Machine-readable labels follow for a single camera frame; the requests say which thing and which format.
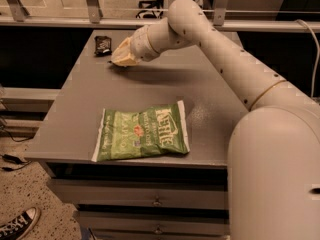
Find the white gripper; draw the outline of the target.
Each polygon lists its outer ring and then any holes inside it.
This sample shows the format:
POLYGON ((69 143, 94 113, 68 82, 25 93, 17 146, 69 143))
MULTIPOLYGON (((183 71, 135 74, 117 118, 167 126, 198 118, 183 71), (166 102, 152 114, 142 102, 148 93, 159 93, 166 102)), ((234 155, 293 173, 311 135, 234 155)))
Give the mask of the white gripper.
POLYGON ((152 47, 148 30, 148 26, 143 26, 137 29, 131 38, 125 38, 112 53, 111 62, 117 66, 128 67, 158 58, 160 54, 152 47))

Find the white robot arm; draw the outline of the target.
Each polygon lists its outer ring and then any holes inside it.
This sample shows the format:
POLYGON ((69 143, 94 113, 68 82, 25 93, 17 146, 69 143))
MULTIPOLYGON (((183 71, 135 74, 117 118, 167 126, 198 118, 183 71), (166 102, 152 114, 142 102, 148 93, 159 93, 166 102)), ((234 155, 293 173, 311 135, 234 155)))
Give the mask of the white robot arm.
POLYGON ((112 54, 118 66, 198 46, 247 109, 228 148, 231 240, 320 240, 320 105, 175 0, 112 54))

